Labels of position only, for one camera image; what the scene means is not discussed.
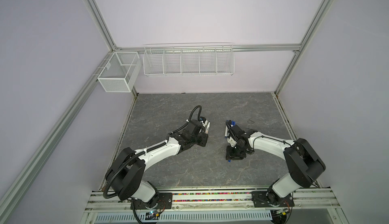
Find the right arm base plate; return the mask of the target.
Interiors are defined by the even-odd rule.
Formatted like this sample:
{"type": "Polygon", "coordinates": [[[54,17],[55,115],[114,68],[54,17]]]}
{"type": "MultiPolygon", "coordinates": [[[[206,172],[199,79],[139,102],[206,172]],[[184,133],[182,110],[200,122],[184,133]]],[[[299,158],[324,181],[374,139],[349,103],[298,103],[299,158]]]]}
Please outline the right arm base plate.
{"type": "Polygon", "coordinates": [[[267,191],[253,191],[251,193],[251,200],[254,207],[294,207],[294,201],[292,195],[289,194],[286,197],[279,197],[273,192],[267,191]]]}

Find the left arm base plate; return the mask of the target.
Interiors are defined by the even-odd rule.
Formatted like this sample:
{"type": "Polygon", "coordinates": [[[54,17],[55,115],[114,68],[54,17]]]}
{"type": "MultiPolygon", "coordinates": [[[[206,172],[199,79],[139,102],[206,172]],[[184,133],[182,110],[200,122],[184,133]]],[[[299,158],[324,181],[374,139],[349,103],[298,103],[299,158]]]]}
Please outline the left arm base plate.
{"type": "Polygon", "coordinates": [[[134,200],[132,207],[135,207],[136,210],[146,210],[146,209],[171,209],[173,203],[173,193],[157,193],[155,194],[148,202],[143,202],[141,200],[134,200]]]}

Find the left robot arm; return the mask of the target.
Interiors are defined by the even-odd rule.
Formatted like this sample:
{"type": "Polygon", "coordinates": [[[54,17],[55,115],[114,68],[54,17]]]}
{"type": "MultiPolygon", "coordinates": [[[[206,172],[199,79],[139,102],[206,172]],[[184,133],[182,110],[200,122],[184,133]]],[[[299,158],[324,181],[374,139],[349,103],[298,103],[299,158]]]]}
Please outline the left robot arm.
{"type": "Polygon", "coordinates": [[[155,206],[160,192],[148,181],[144,173],[164,159],[178,155],[195,145],[205,147],[210,122],[201,116],[202,106],[195,106],[185,124],[167,134],[166,139],[153,146],[133,150],[123,149],[105,174],[103,197],[118,197],[121,201],[135,199],[155,206]]]}

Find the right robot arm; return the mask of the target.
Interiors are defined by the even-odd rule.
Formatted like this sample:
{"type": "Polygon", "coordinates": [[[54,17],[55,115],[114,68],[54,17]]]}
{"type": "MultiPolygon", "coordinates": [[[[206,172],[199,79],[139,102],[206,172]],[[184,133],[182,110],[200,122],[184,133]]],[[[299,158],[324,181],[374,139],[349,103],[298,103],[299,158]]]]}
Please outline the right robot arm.
{"type": "Polygon", "coordinates": [[[259,131],[242,130],[234,125],[227,127],[225,137],[227,146],[226,160],[242,160],[255,150],[275,155],[287,164],[288,173],[276,180],[263,198],[271,206],[278,206],[291,197],[291,193],[312,186],[326,170],[326,166],[310,143],[302,138],[295,141],[284,140],[259,131]]]}

